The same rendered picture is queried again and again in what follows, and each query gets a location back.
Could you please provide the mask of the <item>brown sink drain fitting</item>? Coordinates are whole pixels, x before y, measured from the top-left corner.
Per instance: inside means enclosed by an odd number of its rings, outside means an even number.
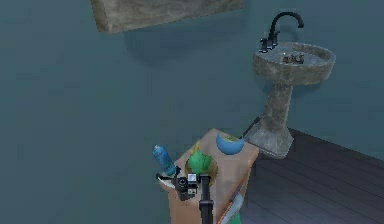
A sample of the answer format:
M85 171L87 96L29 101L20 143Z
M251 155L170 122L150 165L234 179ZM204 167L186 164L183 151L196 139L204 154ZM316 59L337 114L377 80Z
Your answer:
M282 58L284 63L293 63L293 64L303 64L304 63L304 55L303 54L291 54L290 56L285 55Z

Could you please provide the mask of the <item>tan wooden side table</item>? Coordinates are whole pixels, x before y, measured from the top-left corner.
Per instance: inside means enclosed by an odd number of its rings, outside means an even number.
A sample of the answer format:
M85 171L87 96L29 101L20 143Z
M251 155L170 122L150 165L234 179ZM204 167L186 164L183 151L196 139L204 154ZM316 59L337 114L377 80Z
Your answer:
M245 196L251 168L259 154L259 149L249 143L245 143L238 154L223 154L216 146L216 136L219 132L221 131L211 129L199 139L201 152L209 154L218 165L218 174L210 187L210 197L214 201L213 224L218 224L239 185L243 186L241 194ZM180 201L175 189L168 188L159 181L158 183L168 193L170 224L202 224L199 210L200 193L194 198Z

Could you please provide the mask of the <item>blue bowl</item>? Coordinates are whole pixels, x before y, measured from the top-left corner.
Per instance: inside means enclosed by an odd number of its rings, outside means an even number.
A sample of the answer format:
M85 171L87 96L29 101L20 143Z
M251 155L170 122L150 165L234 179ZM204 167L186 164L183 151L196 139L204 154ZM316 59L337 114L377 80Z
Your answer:
M243 149L244 144L245 141L242 137L225 135L223 132L219 132L216 136L216 146L225 155L238 154Z

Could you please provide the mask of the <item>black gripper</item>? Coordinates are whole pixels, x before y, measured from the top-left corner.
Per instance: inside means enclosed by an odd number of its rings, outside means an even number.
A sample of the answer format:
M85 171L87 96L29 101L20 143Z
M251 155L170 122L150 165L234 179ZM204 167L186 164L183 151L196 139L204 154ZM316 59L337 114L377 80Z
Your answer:
M188 179L186 177L179 177L178 175L179 174L168 176L162 173L157 173L156 178L164 186L171 189L176 189L179 199L181 201L185 201L189 199Z

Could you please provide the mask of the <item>grey stone pedestal sink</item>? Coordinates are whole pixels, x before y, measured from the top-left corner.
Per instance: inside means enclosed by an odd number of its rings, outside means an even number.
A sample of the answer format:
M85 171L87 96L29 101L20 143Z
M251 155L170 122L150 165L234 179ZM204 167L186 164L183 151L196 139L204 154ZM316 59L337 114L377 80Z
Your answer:
M303 54L304 63L284 63L282 58L291 54ZM246 141L269 157L285 158L293 142L286 126L293 87L327 80L335 62L336 55L329 49L306 43L281 42L267 53L256 52L254 72L270 80L271 89L260 121L247 133Z

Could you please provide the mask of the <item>blue spray paint can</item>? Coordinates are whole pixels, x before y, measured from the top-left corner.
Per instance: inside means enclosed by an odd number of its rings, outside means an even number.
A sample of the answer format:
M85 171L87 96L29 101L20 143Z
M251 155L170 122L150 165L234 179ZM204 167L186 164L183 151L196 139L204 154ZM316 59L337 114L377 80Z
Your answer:
M155 145L152 154L161 168L160 173L168 176L176 173L175 164L163 146Z

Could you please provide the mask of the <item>black curved faucet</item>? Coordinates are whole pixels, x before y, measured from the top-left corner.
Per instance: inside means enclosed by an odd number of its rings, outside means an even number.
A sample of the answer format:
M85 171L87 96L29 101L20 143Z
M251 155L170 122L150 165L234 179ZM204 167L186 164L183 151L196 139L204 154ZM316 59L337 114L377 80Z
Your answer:
M267 38L262 38L260 40L261 47L259 49L260 53L267 53L269 50L273 50L277 45L278 45L278 35L279 31L276 30L276 25L277 22L279 21L280 18L284 16L290 16L296 19L298 27L303 28L304 27L304 21L302 17L296 13L296 12L291 12L291 11L285 11L277 14L270 26L269 29L269 34Z

